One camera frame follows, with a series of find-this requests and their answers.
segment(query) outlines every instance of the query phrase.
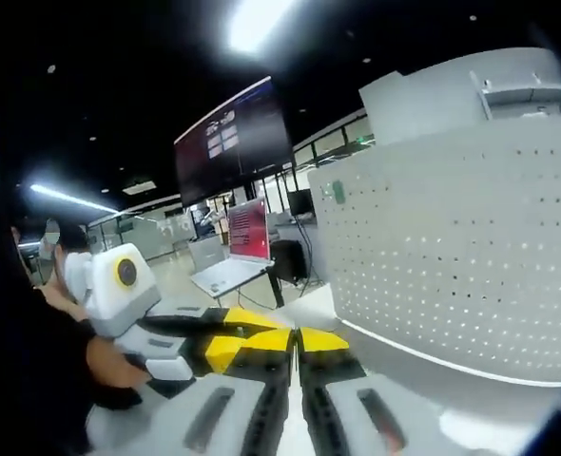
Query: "floor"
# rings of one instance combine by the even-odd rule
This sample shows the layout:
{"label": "floor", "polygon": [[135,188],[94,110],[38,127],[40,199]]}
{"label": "floor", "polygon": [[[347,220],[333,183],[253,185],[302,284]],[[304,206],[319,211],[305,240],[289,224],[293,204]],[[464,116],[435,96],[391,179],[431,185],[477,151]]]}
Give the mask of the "floor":
{"label": "floor", "polygon": [[[190,280],[194,274],[194,263],[187,250],[176,252],[171,255],[161,256],[148,261],[152,269],[163,299],[179,300],[178,303],[184,307],[217,307],[215,299],[209,297]],[[306,293],[316,290],[319,284],[309,285]],[[295,287],[287,282],[282,282],[282,297],[288,304],[298,297],[302,286]],[[253,280],[241,288],[239,301],[238,291],[222,297],[222,306],[231,308],[240,305],[247,310],[256,312],[268,312],[276,308],[276,301],[270,287],[267,275]]]}

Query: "computer monitor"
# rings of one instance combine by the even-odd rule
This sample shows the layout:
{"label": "computer monitor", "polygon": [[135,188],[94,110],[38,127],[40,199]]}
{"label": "computer monitor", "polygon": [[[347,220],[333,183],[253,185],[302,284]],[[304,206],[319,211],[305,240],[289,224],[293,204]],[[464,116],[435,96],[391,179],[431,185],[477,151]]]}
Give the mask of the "computer monitor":
{"label": "computer monitor", "polygon": [[230,255],[243,259],[270,259],[268,226],[263,198],[228,209]]}
{"label": "computer monitor", "polygon": [[271,79],[235,95],[175,141],[184,207],[280,172],[293,148]]}
{"label": "computer monitor", "polygon": [[287,193],[287,198],[289,199],[289,209],[292,216],[295,217],[308,213],[314,214],[315,208],[312,203],[312,193],[310,193],[310,190],[289,192]]}

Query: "white perforated panel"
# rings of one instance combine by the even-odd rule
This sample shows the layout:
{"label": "white perforated panel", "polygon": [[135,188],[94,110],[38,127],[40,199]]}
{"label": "white perforated panel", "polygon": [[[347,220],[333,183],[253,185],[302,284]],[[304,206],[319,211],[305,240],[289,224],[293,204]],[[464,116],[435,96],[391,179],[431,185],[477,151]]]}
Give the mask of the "white perforated panel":
{"label": "white perforated panel", "polygon": [[340,318],[458,369],[561,384],[561,118],[374,147],[309,178]]}

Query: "fluorescent light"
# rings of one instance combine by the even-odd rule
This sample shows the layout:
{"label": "fluorescent light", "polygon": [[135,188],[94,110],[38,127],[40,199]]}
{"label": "fluorescent light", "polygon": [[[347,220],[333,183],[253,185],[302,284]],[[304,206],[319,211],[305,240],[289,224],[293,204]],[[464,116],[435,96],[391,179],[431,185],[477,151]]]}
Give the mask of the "fluorescent light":
{"label": "fluorescent light", "polygon": [[57,192],[56,190],[50,190],[49,188],[34,183],[31,186],[31,190],[37,193],[41,193],[42,195],[47,195],[49,197],[57,198],[59,200],[73,202],[75,204],[80,204],[82,206],[91,207],[92,209],[99,209],[100,211],[110,212],[111,214],[119,214],[120,211],[116,211],[115,209],[111,209],[110,207],[102,206],[101,204],[96,204],[94,202],[86,201],[85,199],[79,199],[71,197],[70,195],[66,195],[65,193]]}
{"label": "fluorescent light", "polygon": [[137,185],[133,185],[132,187],[124,188],[122,191],[125,192],[127,195],[137,195],[138,193],[146,192],[147,190],[153,190],[156,188],[156,184],[153,180],[148,180],[144,183],[138,183]]}
{"label": "fluorescent light", "polygon": [[26,249],[28,247],[36,247],[38,245],[40,245],[39,241],[38,242],[24,242],[22,244],[18,244],[18,248],[19,249]]}
{"label": "fluorescent light", "polygon": [[230,46],[254,52],[298,0],[242,0],[230,25]]}

